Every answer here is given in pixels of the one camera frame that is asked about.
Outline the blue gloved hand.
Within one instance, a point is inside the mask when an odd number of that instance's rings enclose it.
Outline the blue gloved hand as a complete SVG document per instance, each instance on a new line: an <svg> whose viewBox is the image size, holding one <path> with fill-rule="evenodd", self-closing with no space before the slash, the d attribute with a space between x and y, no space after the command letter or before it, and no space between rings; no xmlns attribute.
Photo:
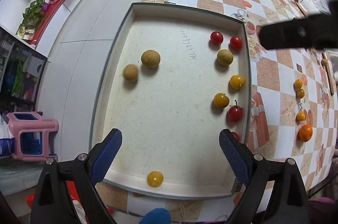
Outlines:
<svg viewBox="0 0 338 224"><path fill-rule="evenodd" d="M170 224L171 216L169 211L164 208L156 208L148 212L139 224Z"/></svg>

